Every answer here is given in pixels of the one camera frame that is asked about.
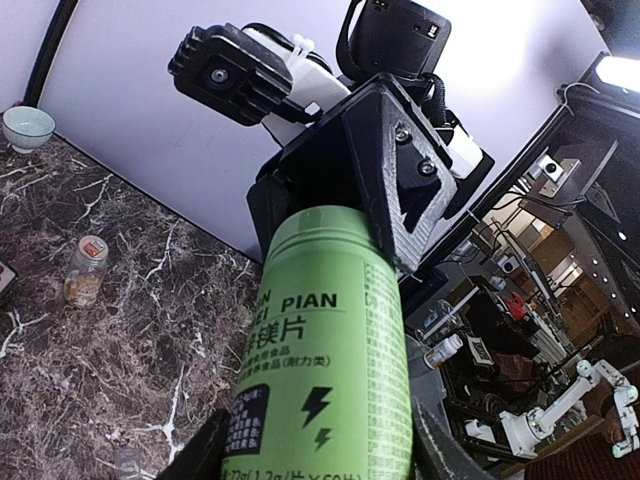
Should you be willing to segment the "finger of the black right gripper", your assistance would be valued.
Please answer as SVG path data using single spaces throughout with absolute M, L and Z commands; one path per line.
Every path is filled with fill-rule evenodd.
M 342 111 L 371 235 L 394 267 L 415 272 L 457 192 L 435 128 L 395 82 L 369 82 Z
M 265 260 L 275 232 L 295 207 L 294 195 L 281 176 L 268 174 L 249 189 L 247 203 Z

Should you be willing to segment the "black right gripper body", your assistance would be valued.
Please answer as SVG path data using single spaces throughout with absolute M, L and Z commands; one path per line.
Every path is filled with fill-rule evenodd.
M 395 82 L 402 86 L 389 73 L 378 74 L 363 85 L 369 82 Z M 369 221 L 362 206 L 342 123 L 344 105 L 353 93 L 267 161 L 260 169 L 256 181 L 268 174 L 278 174 L 286 181 L 295 199 L 295 207 L 288 218 L 302 210 L 325 205 L 343 206 L 363 212 L 369 234 L 379 248 L 371 235 Z M 451 127 L 431 125 L 446 145 L 451 158 L 449 172 L 456 181 L 457 192 L 440 220 L 456 215 L 479 189 L 493 167 L 492 158 L 468 137 L 456 116 L 448 114 L 446 117 L 452 121 Z

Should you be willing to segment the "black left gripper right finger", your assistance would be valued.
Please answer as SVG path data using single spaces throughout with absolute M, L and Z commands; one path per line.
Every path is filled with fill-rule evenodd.
M 412 467 L 409 479 L 492 479 L 454 439 L 444 408 L 439 370 L 426 366 L 426 346 L 405 335 L 412 407 Z

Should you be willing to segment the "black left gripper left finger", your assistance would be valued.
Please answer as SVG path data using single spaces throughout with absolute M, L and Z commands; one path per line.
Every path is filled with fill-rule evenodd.
M 226 409 L 215 410 L 184 449 L 157 475 L 157 479 L 220 479 L 229 423 L 230 415 Z

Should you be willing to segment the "green labelled supplement bottle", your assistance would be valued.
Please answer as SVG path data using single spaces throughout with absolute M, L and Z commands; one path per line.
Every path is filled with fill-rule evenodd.
M 224 479 L 406 479 L 412 408 L 396 273 L 364 215 L 277 230 L 231 407 Z

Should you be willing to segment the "clear pill bottle green label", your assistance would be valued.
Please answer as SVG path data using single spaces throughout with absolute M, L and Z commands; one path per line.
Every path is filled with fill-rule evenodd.
M 98 236 L 82 237 L 71 255 L 64 281 L 65 300 L 77 308 L 95 304 L 106 275 L 109 247 Z

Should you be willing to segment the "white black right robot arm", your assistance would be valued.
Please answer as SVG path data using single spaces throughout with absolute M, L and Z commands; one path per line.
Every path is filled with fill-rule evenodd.
M 399 271 L 414 272 L 437 224 L 458 213 L 493 167 L 447 107 L 435 72 L 450 22 L 414 1 L 353 1 L 336 44 L 340 74 L 312 42 L 260 24 L 256 71 L 277 85 L 257 122 L 279 152 L 247 201 L 262 250 L 298 212 L 342 206 Z

